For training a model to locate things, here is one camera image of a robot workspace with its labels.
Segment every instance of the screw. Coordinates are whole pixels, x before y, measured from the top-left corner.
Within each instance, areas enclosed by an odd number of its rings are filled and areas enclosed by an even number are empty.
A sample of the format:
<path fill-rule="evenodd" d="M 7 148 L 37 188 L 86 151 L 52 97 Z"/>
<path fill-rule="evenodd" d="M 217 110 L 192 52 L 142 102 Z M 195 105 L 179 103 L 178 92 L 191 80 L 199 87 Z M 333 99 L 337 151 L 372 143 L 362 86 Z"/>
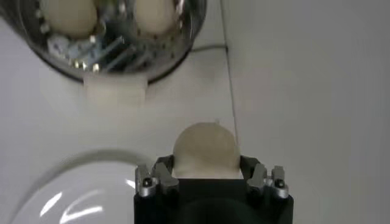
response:
<path fill-rule="evenodd" d="M 153 185 L 153 180 L 151 178 L 145 178 L 142 182 L 143 187 L 150 187 Z"/>
<path fill-rule="evenodd" d="M 281 179 L 277 179 L 275 180 L 275 187 L 277 188 L 285 188 L 286 184 L 285 184 L 285 181 L 284 180 L 281 180 Z"/>

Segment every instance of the metal bracket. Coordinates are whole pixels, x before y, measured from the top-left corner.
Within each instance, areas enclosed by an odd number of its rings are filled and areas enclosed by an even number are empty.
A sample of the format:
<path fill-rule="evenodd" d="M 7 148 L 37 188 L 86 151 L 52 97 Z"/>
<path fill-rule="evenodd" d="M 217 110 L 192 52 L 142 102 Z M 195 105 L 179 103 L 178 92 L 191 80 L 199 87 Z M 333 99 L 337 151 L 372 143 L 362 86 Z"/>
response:
<path fill-rule="evenodd" d="M 271 174 L 274 195 L 278 198 L 288 198 L 288 186 L 285 183 L 285 171 L 282 166 L 275 166 Z"/>
<path fill-rule="evenodd" d="M 163 163 L 157 163 L 155 165 L 154 176 L 159 180 L 164 194 L 168 194 L 172 189 L 179 190 L 179 180 L 172 177 L 168 168 Z"/>
<path fill-rule="evenodd" d="M 152 178 L 146 165 L 135 170 L 135 190 L 141 197 L 151 197 L 156 194 L 157 180 Z"/>
<path fill-rule="evenodd" d="M 247 184 L 251 189 L 259 191 L 260 195 L 264 194 L 264 187 L 266 186 L 267 169 L 262 163 L 255 166 L 252 178 L 247 180 Z"/>

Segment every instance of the transparent container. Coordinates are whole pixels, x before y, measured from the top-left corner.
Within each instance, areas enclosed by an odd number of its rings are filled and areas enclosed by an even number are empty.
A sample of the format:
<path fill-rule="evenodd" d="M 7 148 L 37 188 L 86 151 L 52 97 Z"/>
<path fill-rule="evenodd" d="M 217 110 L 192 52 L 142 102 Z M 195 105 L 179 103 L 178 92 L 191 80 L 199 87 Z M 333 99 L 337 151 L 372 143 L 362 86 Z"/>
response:
<path fill-rule="evenodd" d="M 203 25 L 207 2 L 172 0 L 177 22 L 164 34 L 151 35 L 137 26 L 135 1 L 95 0 L 99 22 L 83 39 L 53 31 L 39 0 L 0 0 L 0 15 L 40 58 L 76 80 L 88 74 L 134 75 L 151 83 L 185 59 Z"/>

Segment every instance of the egg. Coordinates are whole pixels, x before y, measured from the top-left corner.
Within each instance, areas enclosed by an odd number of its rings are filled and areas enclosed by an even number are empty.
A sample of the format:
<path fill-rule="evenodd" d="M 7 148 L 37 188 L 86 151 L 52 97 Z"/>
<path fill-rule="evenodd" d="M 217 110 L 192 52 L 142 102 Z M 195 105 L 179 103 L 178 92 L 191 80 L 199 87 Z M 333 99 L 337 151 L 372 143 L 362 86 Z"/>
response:
<path fill-rule="evenodd" d="M 135 0 L 134 17 L 143 32 L 162 35 L 178 20 L 173 0 Z"/>
<path fill-rule="evenodd" d="M 239 178 L 240 152 L 230 131 L 216 123 L 187 128 L 174 146 L 177 178 Z"/>
<path fill-rule="evenodd" d="M 40 8 L 53 31 L 71 38 L 88 37 L 98 20 L 93 0 L 41 0 Z"/>

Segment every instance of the white wall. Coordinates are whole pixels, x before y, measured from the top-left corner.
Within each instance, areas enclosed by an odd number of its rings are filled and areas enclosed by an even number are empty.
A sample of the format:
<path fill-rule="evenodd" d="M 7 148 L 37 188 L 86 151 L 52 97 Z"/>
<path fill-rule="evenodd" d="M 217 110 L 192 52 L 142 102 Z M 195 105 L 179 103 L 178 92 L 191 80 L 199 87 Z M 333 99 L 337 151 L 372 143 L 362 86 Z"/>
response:
<path fill-rule="evenodd" d="M 388 223 L 390 1 L 222 2 L 241 150 L 284 165 L 294 223 Z"/>

